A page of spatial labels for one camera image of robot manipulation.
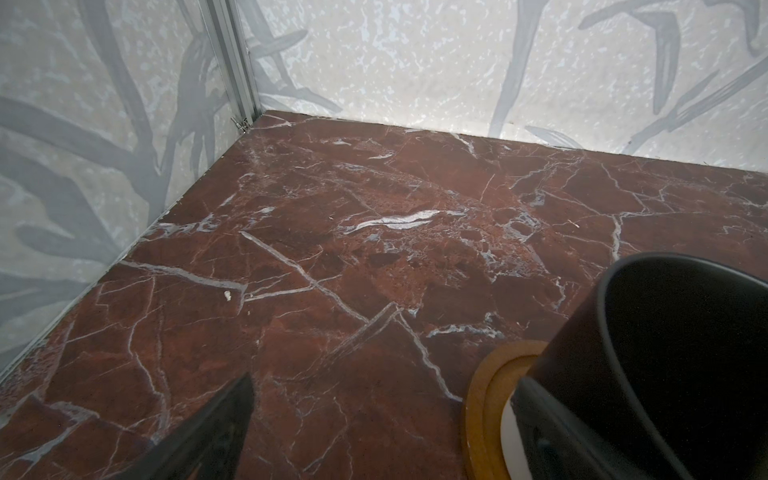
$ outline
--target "wall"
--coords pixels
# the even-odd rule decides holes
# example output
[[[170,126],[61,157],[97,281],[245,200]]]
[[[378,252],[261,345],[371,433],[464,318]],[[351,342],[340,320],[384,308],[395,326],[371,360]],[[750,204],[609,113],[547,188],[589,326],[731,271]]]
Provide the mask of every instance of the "wall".
[[[196,0],[0,6],[0,368],[237,138]]]
[[[239,0],[268,108],[768,171],[761,0]]]

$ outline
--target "marble surface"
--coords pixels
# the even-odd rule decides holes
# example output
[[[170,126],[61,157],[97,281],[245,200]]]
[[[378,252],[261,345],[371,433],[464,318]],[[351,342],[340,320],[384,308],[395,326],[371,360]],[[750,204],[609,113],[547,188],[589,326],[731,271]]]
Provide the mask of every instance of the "marble surface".
[[[464,478],[493,348],[631,253],[768,277],[766,180],[269,112],[2,384],[0,476],[109,476],[251,372],[240,478]]]
[[[768,171],[764,0],[237,0],[268,108]]]

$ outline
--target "wallpaper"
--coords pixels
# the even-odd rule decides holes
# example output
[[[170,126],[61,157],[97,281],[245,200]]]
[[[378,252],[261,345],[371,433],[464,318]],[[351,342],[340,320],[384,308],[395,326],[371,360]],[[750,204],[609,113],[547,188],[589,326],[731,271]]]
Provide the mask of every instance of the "wallpaper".
[[[0,6],[0,369],[235,141],[196,0]]]
[[[768,171],[764,0],[238,0],[268,108]]]

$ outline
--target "gray leaf pattern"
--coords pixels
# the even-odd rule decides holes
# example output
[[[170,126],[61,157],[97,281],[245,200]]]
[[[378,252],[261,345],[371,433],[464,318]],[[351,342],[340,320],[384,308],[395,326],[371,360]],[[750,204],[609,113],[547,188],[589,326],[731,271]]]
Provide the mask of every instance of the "gray leaf pattern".
[[[253,76],[255,77],[254,79],[256,80],[259,89],[259,99],[261,100],[261,103],[270,108],[290,110],[287,105],[272,98],[272,95],[281,95],[284,97],[310,101],[334,114],[341,112],[342,108],[331,100],[316,94],[309,88],[297,88],[288,73],[285,61],[283,61],[281,52],[293,47],[295,44],[299,43],[299,41],[302,41],[308,34],[307,30],[299,30],[287,35],[275,37],[270,30],[270,24],[266,21],[266,18],[264,18],[264,13],[261,12],[261,7],[256,0],[240,2],[239,7],[243,20],[248,24],[250,30],[256,36],[256,40],[258,41],[258,45],[256,45],[254,44],[253,39],[250,39],[250,42],[248,43],[248,51],[251,67],[253,69]],[[278,87],[264,71],[264,68],[259,63],[259,58],[265,57],[271,58],[277,66],[277,70],[280,73],[280,79],[285,84],[284,86]]]
[[[502,133],[504,121],[518,99],[525,77],[525,67],[528,65],[528,56],[531,54],[533,41],[536,38],[538,22],[548,2],[549,0],[518,0],[518,25],[515,29],[515,41],[512,44],[512,60],[507,67],[502,92],[498,96],[498,103],[493,111],[488,129],[489,137],[498,138]]]
[[[592,28],[600,22],[604,22],[609,18],[613,18],[621,13],[629,13],[637,10],[638,8],[653,5],[656,3],[664,3],[668,0],[623,0],[622,2],[616,2],[613,5],[609,5],[601,10],[597,10],[584,17],[578,28],[579,30],[586,30]]]
[[[654,115],[658,115],[670,97],[680,56],[680,28],[672,12],[631,12],[630,15],[656,31],[656,80]]]
[[[165,209],[175,151],[185,138],[194,136],[189,161],[190,169],[198,176],[216,160],[214,115],[228,102],[224,92],[216,89],[207,92],[206,83],[215,61],[210,39],[206,31],[194,25],[184,2],[177,0],[177,4],[193,38],[182,57],[177,111],[168,129],[161,159],[158,160],[153,145],[154,133],[144,102],[124,62],[104,0],[79,0],[78,10],[91,44],[106,67],[131,122],[137,138],[132,150],[118,147],[57,114],[0,97],[0,127],[120,171],[135,193],[147,201],[147,223],[158,218]],[[18,227],[16,235],[27,247],[47,255],[104,264],[111,263],[119,255],[120,247],[72,179],[5,147],[0,148],[0,175],[36,196],[45,207],[48,218],[71,235],[65,237],[40,227]],[[72,280],[0,273],[0,324],[40,306],[72,300],[87,286],[87,283]]]
[[[723,86],[722,88],[717,89],[714,93],[707,95],[705,98],[702,98],[695,104],[687,108],[684,108],[682,111],[679,111],[679,109],[683,106],[684,103],[686,103],[687,101],[692,101],[697,95],[699,95],[701,92],[704,91],[707,85],[717,75],[717,72],[710,74],[708,77],[703,79],[699,84],[697,84],[694,87],[694,89],[692,89],[691,91],[688,91],[685,95],[681,96],[680,100],[677,102],[674,108],[672,108],[669,114],[667,114],[665,117],[659,118],[652,124],[645,127],[640,132],[633,135],[629,143],[621,153],[632,155],[645,142],[650,140],[652,137],[660,134],[662,131],[669,131],[669,132],[675,131],[676,129],[682,127],[689,121],[692,121],[694,118],[697,118],[700,115],[707,113],[709,110],[715,108],[717,105],[733,97],[735,94],[739,93],[741,90],[746,88],[753,81],[765,75],[767,71],[768,71],[768,57],[765,57],[763,60],[757,62],[755,65],[750,67],[747,71],[739,75],[737,78],[735,78],[734,80],[732,80],[731,82]]]
[[[110,263],[121,251],[85,195],[70,178],[0,146],[0,174],[35,195],[48,218],[66,230],[64,237],[39,227],[17,227],[22,243],[47,255]]]
[[[760,0],[702,0],[707,7],[714,5],[723,5],[730,3],[740,8],[744,14],[744,36],[746,38],[746,48],[753,57],[758,55],[758,51],[752,46],[752,42],[760,30]]]
[[[576,140],[559,131],[542,127],[534,127],[533,125],[526,126],[525,130],[541,138],[552,147],[573,148],[575,150],[583,149],[583,147]]]

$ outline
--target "mug rim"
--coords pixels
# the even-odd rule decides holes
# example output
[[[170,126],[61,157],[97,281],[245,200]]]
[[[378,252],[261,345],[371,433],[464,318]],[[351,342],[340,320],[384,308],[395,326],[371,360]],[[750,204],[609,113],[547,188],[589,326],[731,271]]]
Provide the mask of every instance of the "mug rim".
[[[613,263],[610,267],[608,267],[605,270],[600,282],[598,283],[598,298],[597,298],[598,330],[602,338],[604,354],[608,360],[608,365],[610,366],[611,371],[614,374],[614,378],[618,382],[619,388],[621,389],[621,392],[624,394],[624,397],[629,402],[633,414],[640,421],[640,424],[643,426],[643,429],[650,436],[651,441],[660,449],[662,456],[670,463],[672,468],[677,472],[678,475],[680,475],[681,478],[685,478],[686,480],[694,480],[694,477],[688,472],[688,469],[685,467],[682,461],[677,457],[677,454],[674,452],[674,450],[669,446],[667,441],[661,435],[659,430],[656,428],[656,425],[654,425],[654,423],[650,420],[650,416],[645,411],[645,408],[642,406],[640,399],[637,397],[637,394],[634,392],[634,389],[632,388],[632,385],[630,385],[629,379],[627,378],[627,374],[624,372],[624,369],[621,367],[621,364],[619,363],[619,358],[618,358],[618,355],[616,354],[616,350],[614,348],[613,341],[611,339],[611,334],[608,332],[607,317],[605,314],[607,288],[609,283],[616,277],[616,274],[620,270],[625,269],[627,266],[630,266],[632,264],[644,263],[644,262],[647,262],[648,260],[659,260],[659,259],[675,260],[678,262],[689,263],[689,264],[690,263],[706,264],[709,267],[721,270],[724,273],[728,273],[734,276],[740,276],[745,280],[757,283],[761,285],[763,288],[765,288],[766,290],[768,290],[768,283],[762,281],[757,277],[749,275],[748,273],[744,273],[732,267],[725,266],[721,263],[713,262],[712,260],[707,260],[700,257],[694,257],[692,255],[685,255],[683,253],[671,253],[671,252],[636,253],[634,255],[630,255],[629,257],[624,257],[619,261]]]

